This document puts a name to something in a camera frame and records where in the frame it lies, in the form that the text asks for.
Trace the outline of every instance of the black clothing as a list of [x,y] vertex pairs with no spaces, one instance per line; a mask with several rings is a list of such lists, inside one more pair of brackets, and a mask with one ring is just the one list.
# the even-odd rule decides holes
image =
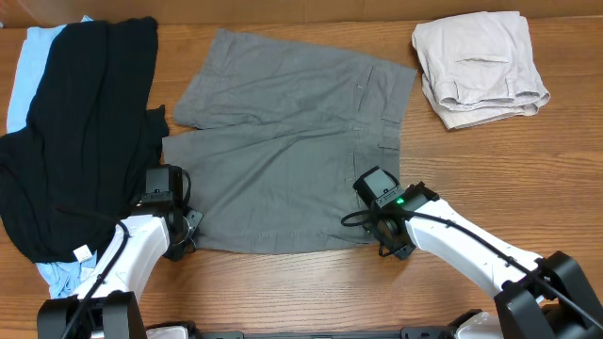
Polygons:
[[157,23],[68,24],[53,41],[23,130],[0,138],[0,216],[34,263],[103,250],[115,225],[55,205],[113,217],[144,189],[169,133],[163,106],[146,112]]

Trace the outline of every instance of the gray shorts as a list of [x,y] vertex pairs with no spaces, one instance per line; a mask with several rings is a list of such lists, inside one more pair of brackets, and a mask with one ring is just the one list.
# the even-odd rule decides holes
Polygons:
[[188,170],[205,249],[290,253],[372,241],[339,220],[374,166],[399,173],[416,70],[353,51],[220,29],[174,109],[199,131],[163,139]]

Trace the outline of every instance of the wooden table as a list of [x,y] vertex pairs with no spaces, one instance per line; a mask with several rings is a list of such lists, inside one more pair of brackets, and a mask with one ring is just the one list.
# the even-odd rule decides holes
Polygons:
[[[416,22],[226,26],[349,48],[418,68]],[[199,71],[216,25],[159,28],[149,107],[172,109]],[[417,78],[400,158],[404,184],[424,181],[461,214],[522,249],[563,250],[603,296],[603,18],[531,20],[534,58],[552,99],[529,118],[447,132]],[[0,120],[24,30],[0,30]],[[48,298],[34,265],[0,228],[0,337],[35,338]],[[140,301],[145,324],[190,319],[205,331],[392,330],[444,325],[471,308],[494,311],[485,293],[431,254],[401,262],[377,247],[296,255],[200,251],[160,260]]]

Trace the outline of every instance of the folded clothing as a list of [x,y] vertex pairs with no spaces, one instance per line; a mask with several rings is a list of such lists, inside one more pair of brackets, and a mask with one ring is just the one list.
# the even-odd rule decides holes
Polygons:
[[534,115],[550,94],[536,71],[528,21],[480,12],[418,24],[423,93],[448,129]]
[[115,225],[61,213],[68,205],[117,217],[144,190],[169,133],[147,113],[157,23],[68,24],[54,39],[27,126],[0,137],[0,216],[34,263],[73,262],[103,248]]
[[340,219],[365,208],[357,176],[377,165],[399,175],[415,76],[353,51],[220,29],[174,109],[202,130],[163,139],[204,213],[197,245],[291,253],[372,241]]
[[[92,21],[88,16],[82,18],[82,23]],[[41,76],[46,68],[46,59],[50,45],[57,35],[67,26],[62,24],[53,28],[27,28],[27,39],[23,42],[15,83],[8,103],[7,132],[17,132],[25,127],[25,120],[31,100],[36,95]]]

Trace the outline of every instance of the wood grain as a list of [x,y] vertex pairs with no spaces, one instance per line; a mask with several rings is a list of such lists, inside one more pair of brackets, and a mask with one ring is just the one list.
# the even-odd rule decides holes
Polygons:
[[19,0],[0,0],[0,23],[5,28],[22,28],[39,24]]
[[[418,67],[410,46],[415,25],[228,27]],[[172,134],[188,130],[174,124],[171,112],[202,67],[216,29],[159,29],[149,107],[167,106]],[[447,132],[417,78],[403,122],[401,179],[425,181],[461,214],[516,246],[574,256],[603,297],[603,18],[530,20],[530,33],[550,103],[534,117]],[[0,31],[2,107],[23,37],[23,30]],[[35,337],[46,286],[3,228],[0,252],[0,337]],[[372,246],[296,255],[202,250],[176,264],[160,260],[140,301],[146,324],[191,319],[206,331],[248,332],[441,325],[471,308],[494,311],[478,287],[438,258],[418,250],[405,262],[381,259]]]

